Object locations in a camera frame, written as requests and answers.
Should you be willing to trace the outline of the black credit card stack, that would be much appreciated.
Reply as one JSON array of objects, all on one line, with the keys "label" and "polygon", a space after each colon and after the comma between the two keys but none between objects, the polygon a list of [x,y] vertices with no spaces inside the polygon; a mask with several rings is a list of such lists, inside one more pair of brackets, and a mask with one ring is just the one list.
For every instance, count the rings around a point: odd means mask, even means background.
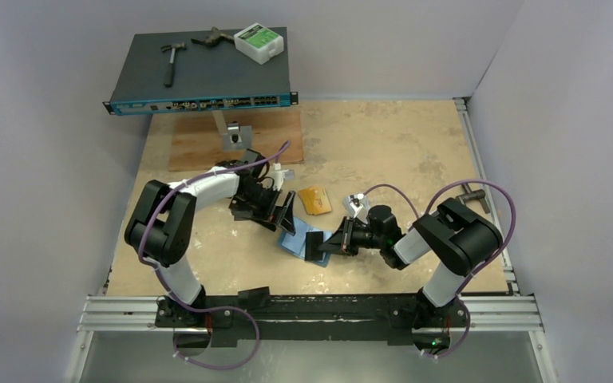
[{"label": "black credit card stack", "polygon": [[229,209],[235,221],[253,220],[255,218],[255,209],[250,205],[233,201],[229,205]]}]

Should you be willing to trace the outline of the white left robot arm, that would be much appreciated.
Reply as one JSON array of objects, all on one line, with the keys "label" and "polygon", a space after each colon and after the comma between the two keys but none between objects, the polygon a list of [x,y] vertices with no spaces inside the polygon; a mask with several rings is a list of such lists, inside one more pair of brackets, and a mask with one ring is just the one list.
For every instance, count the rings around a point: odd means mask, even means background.
[{"label": "white left robot arm", "polygon": [[124,241],[151,267],[177,302],[175,316],[197,326],[206,315],[205,292],[186,258],[196,213],[222,200],[236,221],[295,234],[295,191],[283,191],[286,170],[276,155],[248,149],[239,160],[216,163],[207,172],[166,184],[150,180],[130,216]]}]

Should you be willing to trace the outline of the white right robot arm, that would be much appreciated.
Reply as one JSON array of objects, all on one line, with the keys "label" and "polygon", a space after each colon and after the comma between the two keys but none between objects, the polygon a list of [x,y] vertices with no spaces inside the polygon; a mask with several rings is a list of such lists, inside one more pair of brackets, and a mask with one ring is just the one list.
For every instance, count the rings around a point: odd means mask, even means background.
[{"label": "white right robot arm", "polygon": [[307,254],[356,255],[360,248],[376,249],[385,263],[402,270],[429,252],[439,264],[430,280],[418,291],[416,313],[434,325],[448,312],[447,305],[459,294],[462,283],[504,244],[501,232],[487,219],[448,198],[437,210],[422,215],[406,232],[387,205],[372,206],[364,220],[345,217],[338,229],[324,238],[322,232],[307,234]]}]

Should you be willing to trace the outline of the orange credit card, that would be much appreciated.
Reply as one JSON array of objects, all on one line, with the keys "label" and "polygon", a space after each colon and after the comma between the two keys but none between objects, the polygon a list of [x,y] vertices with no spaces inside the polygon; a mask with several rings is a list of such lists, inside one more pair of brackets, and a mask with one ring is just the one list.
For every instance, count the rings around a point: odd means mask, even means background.
[{"label": "orange credit card", "polygon": [[329,197],[323,186],[310,186],[298,191],[305,212],[308,215],[323,215],[332,211]]}]

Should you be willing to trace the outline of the blue leather card holder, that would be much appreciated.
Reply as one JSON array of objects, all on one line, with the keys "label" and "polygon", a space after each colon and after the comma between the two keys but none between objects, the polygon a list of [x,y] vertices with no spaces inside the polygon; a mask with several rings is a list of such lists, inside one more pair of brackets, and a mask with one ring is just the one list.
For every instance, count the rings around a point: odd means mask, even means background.
[{"label": "blue leather card holder", "polygon": [[322,231],[323,238],[327,239],[332,235],[331,231],[325,231],[323,229],[312,227],[310,224],[304,222],[299,218],[294,218],[295,223],[295,235],[283,231],[278,238],[278,246],[292,254],[298,259],[305,261],[306,254],[306,233],[312,231]]}]

